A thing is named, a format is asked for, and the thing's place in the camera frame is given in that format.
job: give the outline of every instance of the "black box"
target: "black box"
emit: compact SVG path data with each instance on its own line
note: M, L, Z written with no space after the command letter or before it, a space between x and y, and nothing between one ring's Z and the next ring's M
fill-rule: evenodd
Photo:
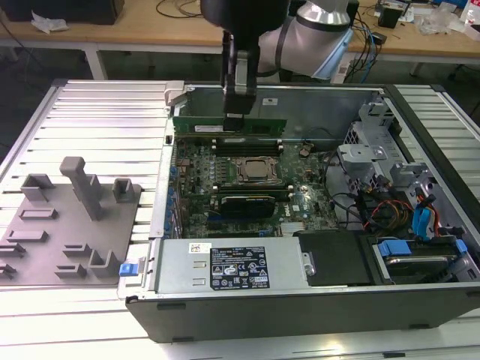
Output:
M385 5L380 8L380 17L378 19L378 26L383 28L394 29L397 25L398 19L402 16L404 10L400 6Z
M0 0L10 21L30 21L32 11L49 19L67 23L113 25L125 0Z

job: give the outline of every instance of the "white table leg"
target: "white table leg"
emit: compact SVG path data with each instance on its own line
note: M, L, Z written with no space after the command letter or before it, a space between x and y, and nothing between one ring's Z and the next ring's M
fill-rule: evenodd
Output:
M338 65L335 74L330 79L330 83L343 84L345 81L345 77L347 76L350 62L352 62L353 60L355 60L355 53L345 52L342 56L342 59L340 60L340 64Z
M83 51L87 57L88 65L90 65L91 75L94 80L108 80L107 72L105 71L104 62L102 61L100 51L92 44L87 46Z
M413 64L412 69L410 69L410 75L412 77L417 77L423 67L423 64L424 62L416 62L415 64Z

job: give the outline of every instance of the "warning label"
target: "warning label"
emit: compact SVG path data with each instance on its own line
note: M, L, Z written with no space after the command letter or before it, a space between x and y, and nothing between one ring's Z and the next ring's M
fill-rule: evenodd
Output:
M213 290L268 289L269 270L264 247L210 249Z

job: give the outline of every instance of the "workbench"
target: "workbench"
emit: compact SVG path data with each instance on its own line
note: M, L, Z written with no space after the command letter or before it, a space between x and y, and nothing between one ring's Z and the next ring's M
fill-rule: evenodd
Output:
M83 156L87 162L85 171L97 173L101 183L111 183L115 177L123 176L142 185L127 258L143 256L149 246L152 206L159 181L164 142L161 130L167 119L164 93L168 86L168 82L161 81L85 80L53 85L0 165L0 236L22 201L20 186L27 174L46 173L52 182L65 183L67 178L59 174L62 158ZM434 124L435 119L450 122L458 116L468 119L461 110L446 105L451 99L435 95L427 86L398 88L408 95L408 101L415 103L415 111L428 110L424 113L429 119L425 125L433 137L468 146L468 141L461 138L465 136L462 133L457 131L452 133L452 139L445 139L445 134L438 133ZM422 160L420 154L414 156ZM463 155L448 153L452 161L458 156ZM476 183L467 184L474 187ZM134 359L139 354L148 354L155 359L172 360L324 356L384 359L401 353L415 359L479 357L480 310L428 330L157 344L149 340L126 309L125 301L119 299L125 296L124 280L121 279L118 289L116 286L0 288L0 357L64 359L67 356L84 360L108 354L109 359ZM251 325L256 326L254 319Z
M365 9L374 1L361 0ZM70 30L44 34L30 23L4 21L12 33L28 48L76 49L85 52L95 80L107 79L102 50L142 51L154 53L220 54L222 31L204 19L170 19L155 10L158 0L126 0L124 11L115 25L69 23ZM176 10L169 2L161 8L169 14ZM363 20L374 27L377 18L365 14ZM451 34L423 36L414 24L395 29L375 28L388 36L378 59L396 62L433 62L480 64L480 42L453 31ZM0 46L18 47L0 27ZM345 66L362 52L364 41L357 31L344 55L333 83L343 82Z

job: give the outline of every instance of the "side panel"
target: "side panel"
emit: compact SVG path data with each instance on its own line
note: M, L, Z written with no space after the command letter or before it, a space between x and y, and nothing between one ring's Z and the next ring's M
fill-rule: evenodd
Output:
M468 289L185 301L127 299L158 343L424 329L480 307Z

